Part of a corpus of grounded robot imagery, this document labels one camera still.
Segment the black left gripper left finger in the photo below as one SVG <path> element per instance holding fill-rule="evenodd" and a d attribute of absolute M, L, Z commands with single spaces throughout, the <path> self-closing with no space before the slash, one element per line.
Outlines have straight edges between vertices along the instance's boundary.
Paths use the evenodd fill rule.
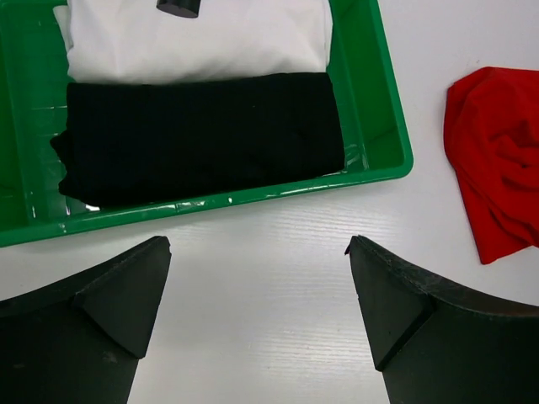
<path fill-rule="evenodd" d="M 3 403 L 125 403 L 148 350 L 172 254 L 152 237 L 1 303 Z"/>

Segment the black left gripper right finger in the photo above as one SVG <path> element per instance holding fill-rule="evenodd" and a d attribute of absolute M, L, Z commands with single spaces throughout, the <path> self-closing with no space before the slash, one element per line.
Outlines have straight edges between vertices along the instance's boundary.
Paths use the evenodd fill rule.
<path fill-rule="evenodd" d="M 390 402 L 537 402 L 536 306 L 458 284 L 367 237 L 346 252 Z"/>

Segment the red t shirt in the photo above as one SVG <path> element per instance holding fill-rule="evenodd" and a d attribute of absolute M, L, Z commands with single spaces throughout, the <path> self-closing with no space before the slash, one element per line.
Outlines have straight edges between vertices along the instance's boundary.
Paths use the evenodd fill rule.
<path fill-rule="evenodd" d="M 483 67 L 447 91 L 444 148 L 483 264 L 538 244 L 538 73 Z"/>

